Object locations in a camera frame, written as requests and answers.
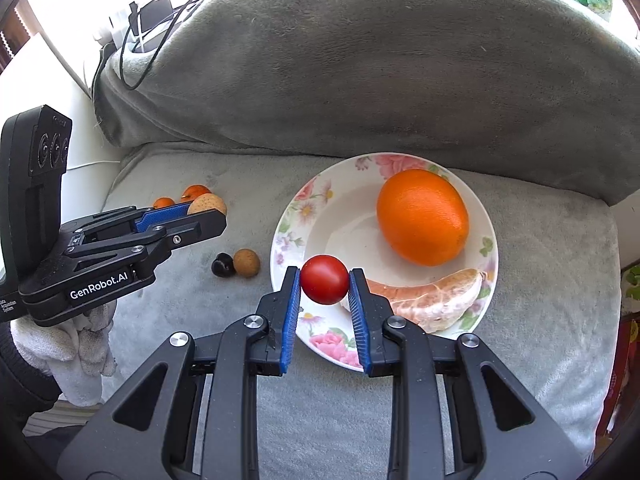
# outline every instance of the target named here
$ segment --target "orange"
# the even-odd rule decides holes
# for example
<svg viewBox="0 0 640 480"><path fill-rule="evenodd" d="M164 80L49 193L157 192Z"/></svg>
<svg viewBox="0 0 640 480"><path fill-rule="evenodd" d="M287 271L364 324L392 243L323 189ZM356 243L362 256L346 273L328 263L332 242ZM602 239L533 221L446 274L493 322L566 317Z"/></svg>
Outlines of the orange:
<svg viewBox="0 0 640 480"><path fill-rule="evenodd" d="M154 209L162 209L163 207L169 207L174 204L173 199L163 196L154 202Z"/></svg>
<svg viewBox="0 0 640 480"><path fill-rule="evenodd" d="M469 234L469 215L456 188L431 171L406 170L388 179L376 213L392 249L418 265L452 260Z"/></svg>
<svg viewBox="0 0 640 480"><path fill-rule="evenodd" d="M180 197L180 202L190 202L191 200L196 200L200 195L204 195L205 193L211 193L207 186L202 186L201 184L194 184L194 186L189 186L184 190L184 193Z"/></svg>

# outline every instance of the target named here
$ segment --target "gloved hand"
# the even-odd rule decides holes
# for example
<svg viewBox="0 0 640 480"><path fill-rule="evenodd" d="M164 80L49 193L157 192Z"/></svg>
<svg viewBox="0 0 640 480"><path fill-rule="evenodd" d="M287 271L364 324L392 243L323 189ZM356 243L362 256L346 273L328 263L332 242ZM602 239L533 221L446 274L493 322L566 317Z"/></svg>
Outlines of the gloved hand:
<svg viewBox="0 0 640 480"><path fill-rule="evenodd" d="M93 406L102 397L101 376L116 370L109 348L115 310L116 300L48 328L25 316L12 320L11 334L22 358L53 375L66 400Z"/></svg>

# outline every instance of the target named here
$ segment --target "screw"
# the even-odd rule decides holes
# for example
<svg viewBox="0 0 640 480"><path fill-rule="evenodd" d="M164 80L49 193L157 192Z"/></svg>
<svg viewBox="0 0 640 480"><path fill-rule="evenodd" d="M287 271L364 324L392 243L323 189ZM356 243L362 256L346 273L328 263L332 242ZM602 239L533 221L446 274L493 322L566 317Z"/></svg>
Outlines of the screw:
<svg viewBox="0 0 640 480"><path fill-rule="evenodd" d="M176 332L169 338L169 343L172 346L185 346L189 342L189 334L184 332Z"/></svg>
<svg viewBox="0 0 640 480"><path fill-rule="evenodd" d="M264 323L262 316L251 314L244 320L244 326L247 328L260 328Z"/></svg>
<svg viewBox="0 0 640 480"><path fill-rule="evenodd" d="M386 324L391 328L404 328L406 326L406 319L402 316L390 316L386 319Z"/></svg>
<svg viewBox="0 0 640 480"><path fill-rule="evenodd" d="M475 348L480 344L480 338L475 334L463 334L460 336L460 342L468 348Z"/></svg>

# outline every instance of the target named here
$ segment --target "person's arm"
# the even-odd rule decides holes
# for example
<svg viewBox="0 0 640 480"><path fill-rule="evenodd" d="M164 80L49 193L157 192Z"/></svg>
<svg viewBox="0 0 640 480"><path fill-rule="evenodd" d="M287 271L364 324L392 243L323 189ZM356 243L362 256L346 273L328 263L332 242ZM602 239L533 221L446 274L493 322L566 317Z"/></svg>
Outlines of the person's arm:
<svg viewBox="0 0 640 480"><path fill-rule="evenodd" d="M9 323L0 323L0 397L22 429L36 412L46 412L60 396L53 379L28 364L15 349Z"/></svg>

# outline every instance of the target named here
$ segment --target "white floral plate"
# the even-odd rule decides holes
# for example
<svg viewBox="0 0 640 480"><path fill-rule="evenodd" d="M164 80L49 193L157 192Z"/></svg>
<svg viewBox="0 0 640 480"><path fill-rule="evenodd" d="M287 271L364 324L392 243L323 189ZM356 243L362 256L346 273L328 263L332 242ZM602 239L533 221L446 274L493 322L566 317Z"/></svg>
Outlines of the white floral plate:
<svg viewBox="0 0 640 480"><path fill-rule="evenodd" d="M446 178L458 190L469 213L469 236L458 257L438 267L421 267L398 256L378 228L376 200L384 181L399 171L422 168ZM456 339L472 332L494 295L498 247L489 215L473 191L449 170L418 156L371 153L334 164L313 177L285 209L271 245L273 290L280 290L288 266L302 267L316 254L331 254L348 269L393 286L431 283L468 267L483 270L486 279L474 304L437 335ZM304 293L296 334L323 358L351 370L358 362L350 314L339 303L314 303Z"/></svg>

